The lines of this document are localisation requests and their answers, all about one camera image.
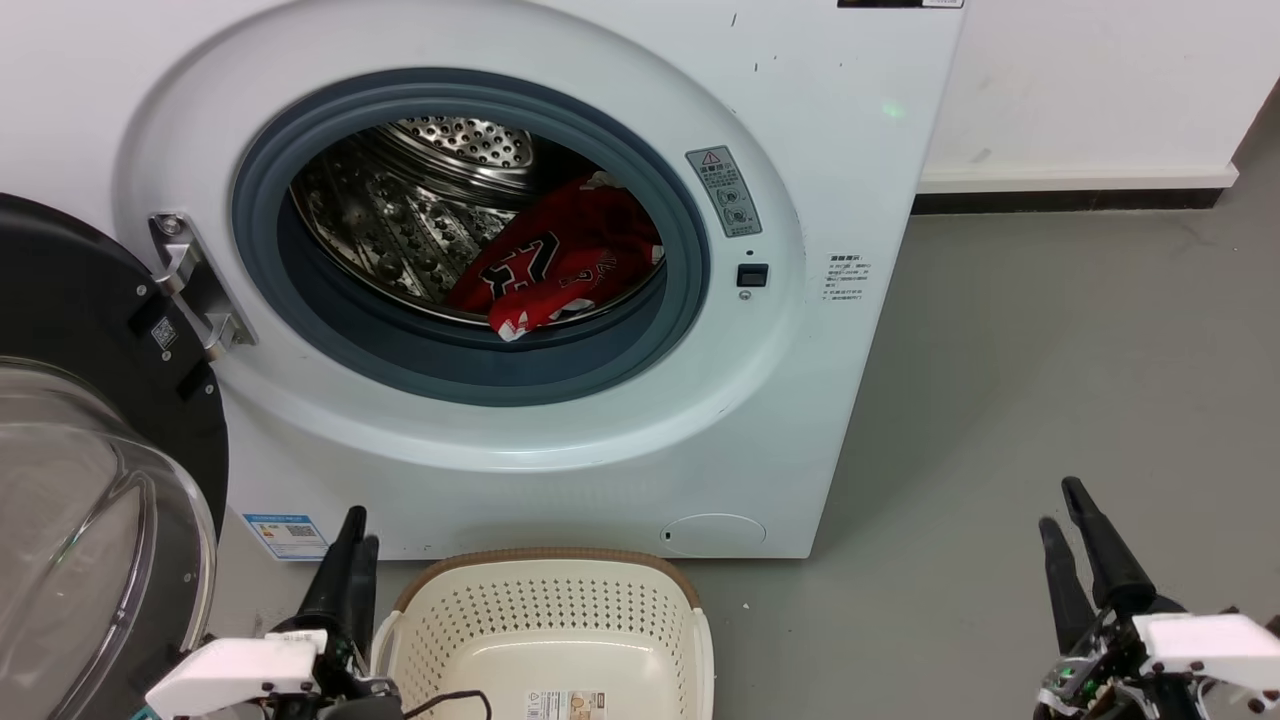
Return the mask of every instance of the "open door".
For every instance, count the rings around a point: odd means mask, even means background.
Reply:
[[[0,697],[129,717],[204,635],[227,497],[218,382],[143,265],[0,195]]]

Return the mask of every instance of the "door hinge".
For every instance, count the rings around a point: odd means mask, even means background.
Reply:
[[[147,227],[160,259],[166,263],[154,279],[165,295],[182,301],[183,314],[200,334],[209,360],[218,360],[233,345],[257,345],[244,315],[209,263],[191,218],[156,213],[147,218]]]

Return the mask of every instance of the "stainless steel drum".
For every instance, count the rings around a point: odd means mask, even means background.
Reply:
[[[556,150],[477,118],[410,118],[329,146],[289,192],[307,229],[343,270],[415,311],[486,325],[483,315],[444,300],[520,210],[580,174],[558,167]],[[566,313],[557,324],[608,311],[630,295]]]

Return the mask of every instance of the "plastic basket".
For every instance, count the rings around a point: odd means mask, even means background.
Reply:
[[[404,589],[371,655],[406,710],[480,689],[495,719],[712,717],[712,637],[698,593],[649,555],[531,548],[444,560]],[[466,700],[430,716],[483,720],[484,710]]]

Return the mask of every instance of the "black baseboard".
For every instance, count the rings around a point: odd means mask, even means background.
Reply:
[[[1088,213],[1094,210],[1207,210],[1222,188],[1064,190],[1042,192],[956,192],[916,195],[913,215],[993,213]]]

